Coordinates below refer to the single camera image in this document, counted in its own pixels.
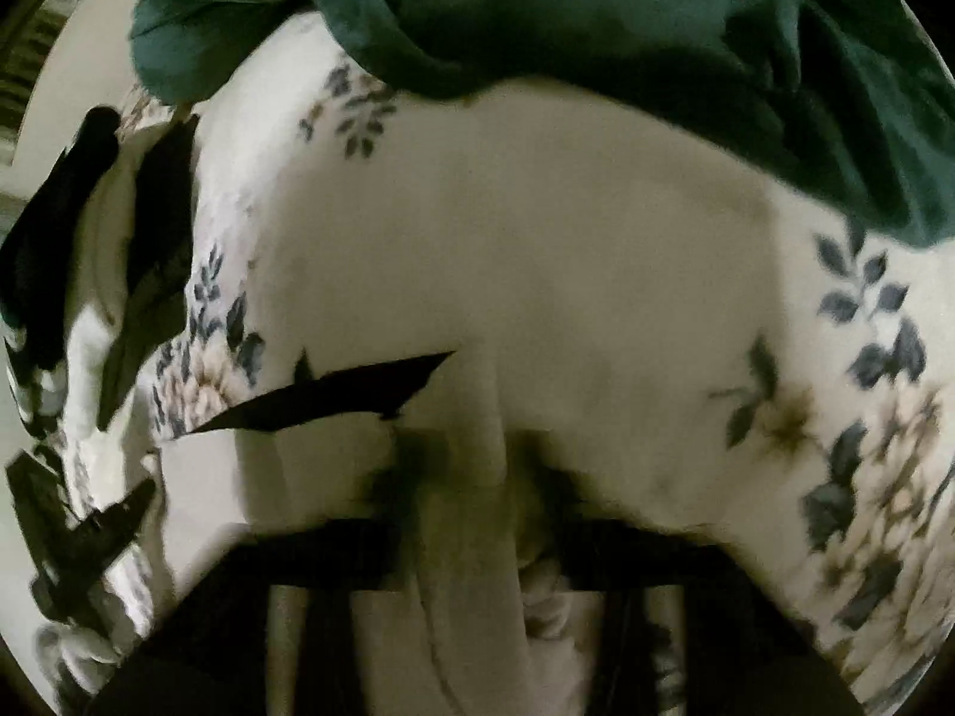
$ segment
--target white bedding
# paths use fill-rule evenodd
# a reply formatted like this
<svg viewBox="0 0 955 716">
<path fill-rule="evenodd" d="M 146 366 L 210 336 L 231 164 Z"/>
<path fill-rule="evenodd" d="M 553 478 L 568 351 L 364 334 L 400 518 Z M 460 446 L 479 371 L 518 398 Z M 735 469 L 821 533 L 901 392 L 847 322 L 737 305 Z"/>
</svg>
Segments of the white bedding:
<svg viewBox="0 0 955 716">
<path fill-rule="evenodd" d="M 476 353 L 406 417 L 460 435 L 471 485 L 547 430 L 595 505 L 725 544 L 870 712 L 904 700 L 955 619 L 951 244 L 573 88 L 395 95 L 315 14 L 197 141 L 189 325 L 140 375 L 158 444 L 306 365 Z"/>
</svg>

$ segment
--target bed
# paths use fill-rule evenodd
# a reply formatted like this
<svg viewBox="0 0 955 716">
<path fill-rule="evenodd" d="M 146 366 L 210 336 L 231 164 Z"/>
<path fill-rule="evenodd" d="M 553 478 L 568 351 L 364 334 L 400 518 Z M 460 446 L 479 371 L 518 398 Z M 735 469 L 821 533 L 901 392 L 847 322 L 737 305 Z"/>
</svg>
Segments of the bed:
<svg viewBox="0 0 955 716">
<path fill-rule="evenodd" d="M 355 513 L 388 441 L 373 418 L 214 450 L 188 434 L 300 379 L 452 352 L 404 422 L 470 438 L 469 486 L 503 482 L 503 433 L 545 431 L 595 514 L 722 544 L 867 712 L 904 703 L 955 619 L 950 243 L 866 233 L 579 89 L 395 92 L 316 13 L 199 113 L 180 330 L 102 430 L 98 395 L 78 397 L 102 385 L 96 359 L 69 368 L 73 504 L 121 497 L 146 452 L 165 480 L 165 516 L 112 583 L 140 634 L 237 529 Z M 174 115 L 133 102 L 130 136 Z M 88 302 L 68 360 L 90 358 Z M 99 498 L 84 475 L 107 477 Z"/>
</svg>

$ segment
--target dark green fabric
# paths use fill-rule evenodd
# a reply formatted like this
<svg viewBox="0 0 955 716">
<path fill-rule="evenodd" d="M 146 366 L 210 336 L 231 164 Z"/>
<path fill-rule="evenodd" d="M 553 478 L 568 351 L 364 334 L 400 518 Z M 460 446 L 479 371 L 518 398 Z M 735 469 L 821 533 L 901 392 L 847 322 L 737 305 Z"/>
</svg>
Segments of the dark green fabric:
<svg viewBox="0 0 955 716">
<path fill-rule="evenodd" d="M 304 2 L 389 85 L 548 75 L 645 109 L 916 246 L 955 236 L 955 88 L 899 0 L 140 0 L 169 103 L 214 93 Z"/>
</svg>

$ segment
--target dark clothing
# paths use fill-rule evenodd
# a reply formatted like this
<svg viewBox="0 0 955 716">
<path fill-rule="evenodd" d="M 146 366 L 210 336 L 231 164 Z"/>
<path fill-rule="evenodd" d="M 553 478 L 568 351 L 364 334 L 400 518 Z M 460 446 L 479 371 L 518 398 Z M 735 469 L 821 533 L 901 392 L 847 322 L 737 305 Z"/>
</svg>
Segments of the dark clothing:
<svg viewBox="0 0 955 716">
<path fill-rule="evenodd" d="M 584 534 L 581 544 L 590 538 Z M 609 539 L 602 535 L 603 543 Z M 712 548 L 634 532 L 656 566 L 686 580 L 688 716 L 861 716 L 832 667 Z M 342 520 L 309 533 L 242 544 L 190 592 L 94 699 L 87 716 L 264 716 L 266 621 L 271 584 L 309 588 L 296 677 L 296 716 L 365 716 L 349 592 L 378 588 L 395 562 L 396 528 Z M 605 554 L 643 554 L 642 549 Z M 632 575 L 638 569 L 627 570 Z M 656 716 L 651 627 L 642 585 L 611 578 L 587 714 Z M 664 576 L 662 571 L 655 576 Z M 603 576 L 597 581 L 606 582 Z"/>
<path fill-rule="evenodd" d="M 899 0 L 140 0 L 140 77 L 167 102 L 204 99 L 304 1 L 399 90 L 551 76 L 901 241 L 955 234 L 955 88 Z"/>
<path fill-rule="evenodd" d="M 135 176 L 135 226 L 126 260 L 123 327 L 103 366 L 97 427 L 106 430 L 142 363 L 186 320 L 192 274 L 192 157 L 199 118 L 173 123 Z"/>
<path fill-rule="evenodd" d="M 99 178 L 116 162 L 119 114 L 94 107 L 0 246 L 0 317 L 11 392 L 27 433 L 56 430 L 66 397 L 63 373 L 66 291 L 80 214 Z M 51 375 L 44 386 L 40 372 Z"/>
</svg>

